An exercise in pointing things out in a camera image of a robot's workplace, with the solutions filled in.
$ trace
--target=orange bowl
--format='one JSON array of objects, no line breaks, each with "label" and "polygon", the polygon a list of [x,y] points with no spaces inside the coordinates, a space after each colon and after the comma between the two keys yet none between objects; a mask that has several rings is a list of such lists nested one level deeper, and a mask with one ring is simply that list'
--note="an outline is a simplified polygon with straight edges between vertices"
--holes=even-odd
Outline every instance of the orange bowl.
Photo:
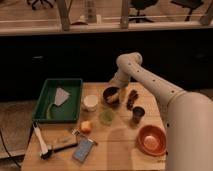
[{"label": "orange bowl", "polygon": [[139,131],[137,147],[140,151],[151,156],[162,156],[166,153],[166,135],[154,125],[146,125]]}]

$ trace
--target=brown bowl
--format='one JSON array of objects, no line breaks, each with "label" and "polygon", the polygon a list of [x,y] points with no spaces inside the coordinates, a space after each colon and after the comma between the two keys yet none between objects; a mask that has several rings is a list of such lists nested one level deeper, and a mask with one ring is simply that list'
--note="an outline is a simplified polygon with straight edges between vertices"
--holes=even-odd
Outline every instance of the brown bowl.
[{"label": "brown bowl", "polygon": [[119,88],[118,87],[108,87],[103,92],[103,100],[106,104],[110,106],[117,106],[120,104],[119,100]]},{"label": "brown bowl", "polygon": [[166,135],[154,125],[146,125],[139,131],[137,147],[143,153],[151,156],[162,156],[166,153]]}]

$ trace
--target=black cable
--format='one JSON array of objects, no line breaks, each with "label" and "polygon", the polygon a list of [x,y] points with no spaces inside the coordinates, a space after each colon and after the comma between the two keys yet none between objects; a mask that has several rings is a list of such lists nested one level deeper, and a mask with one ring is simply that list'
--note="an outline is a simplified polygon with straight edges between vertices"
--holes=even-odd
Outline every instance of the black cable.
[{"label": "black cable", "polygon": [[3,146],[4,146],[5,151],[7,152],[8,156],[9,156],[10,159],[16,164],[16,166],[17,166],[18,168],[21,168],[21,166],[17,163],[17,161],[15,161],[15,159],[13,158],[13,156],[11,156],[11,154],[10,154],[9,151],[7,150],[7,147],[5,146],[5,143],[4,143],[4,139],[3,139],[3,136],[2,136],[1,129],[0,129],[0,136],[1,136],[2,144],[3,144]]}]

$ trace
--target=box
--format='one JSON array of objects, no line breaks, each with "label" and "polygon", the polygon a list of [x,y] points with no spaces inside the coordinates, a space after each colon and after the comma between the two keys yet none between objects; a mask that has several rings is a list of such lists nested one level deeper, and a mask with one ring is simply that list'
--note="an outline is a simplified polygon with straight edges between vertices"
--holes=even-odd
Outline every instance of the box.
[{"label": "box", "polygon": [[[46,79],[32,120],[40,123],[76,123],[80,113],[82,86],[82,79]],[[57,88],[70,94],[60,106],[53,104]]]}]

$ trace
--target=cup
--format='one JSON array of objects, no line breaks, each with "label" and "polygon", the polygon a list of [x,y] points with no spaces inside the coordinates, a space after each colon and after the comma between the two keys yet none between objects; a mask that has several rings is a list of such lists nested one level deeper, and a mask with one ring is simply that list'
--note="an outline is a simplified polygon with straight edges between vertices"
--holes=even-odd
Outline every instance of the cup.
[{"label": "cup", "polygon": [[145,110],[142,107],[140,106],[134,107],[132,110],[132,121],[134,123],[139,123],[144,114]]},{"label": "cup", "polygon": [[96,95],[87,95],[83,99],[83,109],[88,112],[94,112],[98,107],[98,97]]}]

